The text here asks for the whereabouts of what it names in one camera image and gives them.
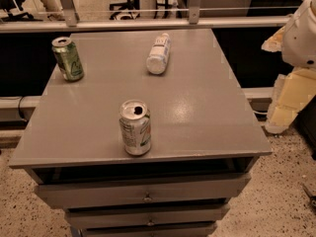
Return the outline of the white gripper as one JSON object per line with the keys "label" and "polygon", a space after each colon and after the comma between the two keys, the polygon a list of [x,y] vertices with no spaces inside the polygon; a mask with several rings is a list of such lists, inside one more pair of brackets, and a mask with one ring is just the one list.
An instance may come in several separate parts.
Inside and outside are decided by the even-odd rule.
{"label": "white gripper", "polygon": [[280,134],[316,96],[316,70],[302,68],[316,67],[316,0],[304,0],[261,49],[281,51],[283,61],[295,66],[288,75],[277,77],[268,109],[265,129]]}

